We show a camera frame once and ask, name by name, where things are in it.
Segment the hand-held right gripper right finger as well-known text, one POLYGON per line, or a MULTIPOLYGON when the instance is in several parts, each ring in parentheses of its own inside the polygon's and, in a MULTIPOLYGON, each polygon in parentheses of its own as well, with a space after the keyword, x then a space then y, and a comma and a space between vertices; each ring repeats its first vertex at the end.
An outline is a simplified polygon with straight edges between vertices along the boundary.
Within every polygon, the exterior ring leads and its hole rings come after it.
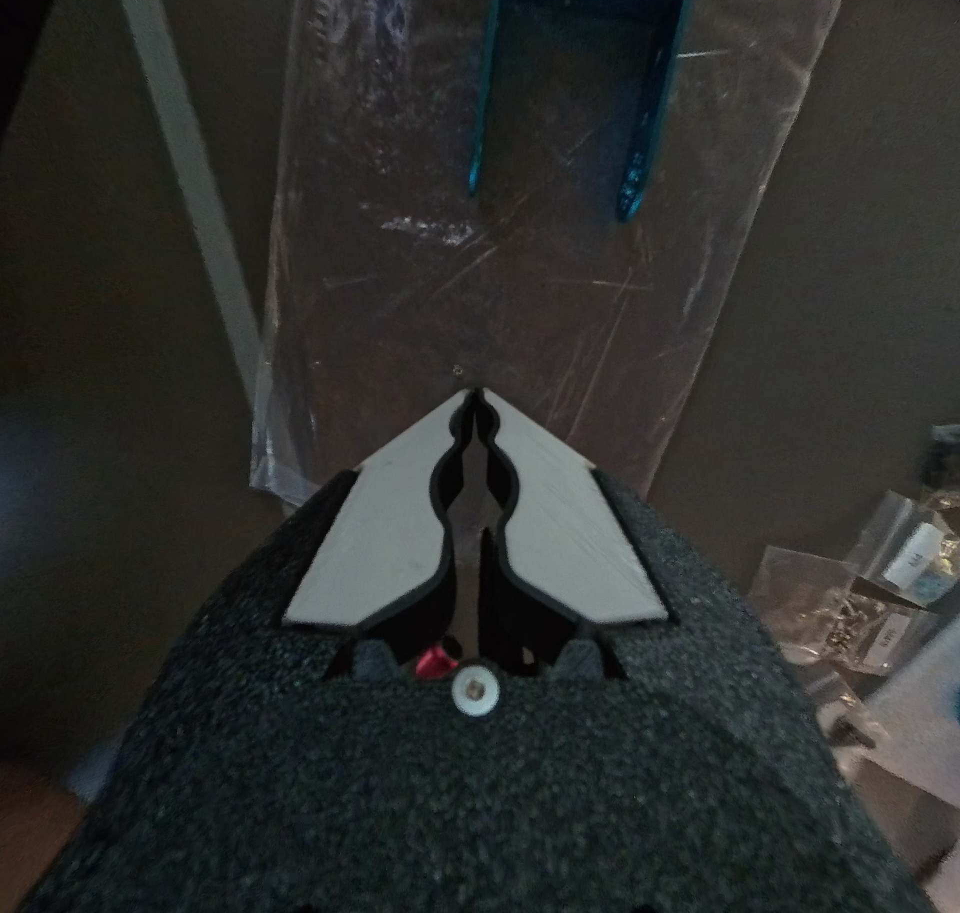
POLYGON ((486 488, 479 656, 515 677, 625 677, 612 633, 669 625, 669 605, 594 463, 490 389, 475 393, 486 488))

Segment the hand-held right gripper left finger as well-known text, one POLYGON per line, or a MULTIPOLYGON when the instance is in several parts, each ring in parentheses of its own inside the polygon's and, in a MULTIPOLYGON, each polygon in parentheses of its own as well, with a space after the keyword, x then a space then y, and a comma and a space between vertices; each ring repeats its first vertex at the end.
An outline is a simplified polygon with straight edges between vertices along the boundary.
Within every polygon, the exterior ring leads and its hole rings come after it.
POLYGON ((457 597, 449 510, 464 486, 474 399, 457 391, 359 464, 284 627, 382 641, 397 660, 442 639, 457 597))

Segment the long blue U bracket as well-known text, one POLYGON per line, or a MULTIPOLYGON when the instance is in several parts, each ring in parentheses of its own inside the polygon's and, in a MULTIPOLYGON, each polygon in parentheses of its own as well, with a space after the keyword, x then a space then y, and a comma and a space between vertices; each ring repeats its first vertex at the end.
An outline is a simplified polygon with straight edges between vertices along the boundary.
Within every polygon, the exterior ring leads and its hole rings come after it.
POLYGON ((633 220, 649 185, 666 119, 669 91, 693 0, 489 0, 467 173, 477 193, 488 136, 491 94, 498 61, 506 50, 506 15, 518 9, 545 20, 558 33, 611 41, 618 34, 638 49, 630 58, 635 85, 626 157, 615 198, 619 223, 633 220))

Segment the small red object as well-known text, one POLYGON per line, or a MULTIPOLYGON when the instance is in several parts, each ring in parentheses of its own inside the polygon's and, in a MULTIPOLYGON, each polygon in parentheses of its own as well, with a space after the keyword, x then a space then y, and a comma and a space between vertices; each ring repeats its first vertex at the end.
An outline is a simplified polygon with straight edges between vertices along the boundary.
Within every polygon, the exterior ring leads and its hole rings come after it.
POLYGON ((449 652, 442 642, 423 650, 414 661, 414 678, 418 681, 444 679, 459 666, 459 657, 449 652))

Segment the clear plastic bag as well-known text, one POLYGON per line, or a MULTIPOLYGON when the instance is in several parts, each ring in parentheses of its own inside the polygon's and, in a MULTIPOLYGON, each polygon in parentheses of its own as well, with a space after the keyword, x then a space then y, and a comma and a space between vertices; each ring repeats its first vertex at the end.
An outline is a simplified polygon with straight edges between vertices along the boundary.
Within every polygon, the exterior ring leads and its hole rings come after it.
POLYGON ((300 505, 485 387, 645 492, 841 3, 693 0, 619 223, 631 39, 510 7, 472 195, 490 0, 294 0, 250 486, 300 505))

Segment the group of small parts bags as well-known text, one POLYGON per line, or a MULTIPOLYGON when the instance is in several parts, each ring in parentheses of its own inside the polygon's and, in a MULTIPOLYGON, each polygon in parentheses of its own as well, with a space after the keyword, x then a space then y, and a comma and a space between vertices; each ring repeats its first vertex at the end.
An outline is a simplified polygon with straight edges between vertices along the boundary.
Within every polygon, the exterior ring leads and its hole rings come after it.
POLYGON ((748 600, 819 704, 858 703, 848 675, 886 679, 958 589, 959 427, 935 425, 918 495, 887 491, 841 559, 768 547, 748 600))

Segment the white foam board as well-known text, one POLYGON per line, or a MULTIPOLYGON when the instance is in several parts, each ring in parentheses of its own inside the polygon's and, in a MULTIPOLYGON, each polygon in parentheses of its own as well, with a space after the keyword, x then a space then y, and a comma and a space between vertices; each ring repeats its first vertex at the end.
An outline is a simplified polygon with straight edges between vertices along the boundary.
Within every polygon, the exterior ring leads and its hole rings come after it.
POLYGON ((852 780, 872 764, 906 784, 959 808, 959 619, 927 643, 867 701, 882 728, 872 749, 835 751, 852 780))

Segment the person's dark clothing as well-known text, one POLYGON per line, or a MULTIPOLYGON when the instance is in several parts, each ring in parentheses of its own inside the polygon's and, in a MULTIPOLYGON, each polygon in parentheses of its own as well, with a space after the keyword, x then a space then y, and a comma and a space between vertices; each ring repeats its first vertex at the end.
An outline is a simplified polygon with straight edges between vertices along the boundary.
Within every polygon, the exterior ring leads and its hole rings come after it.
POLYGON ((6 133, 54 0, 1 0, 1 134, 6 133))

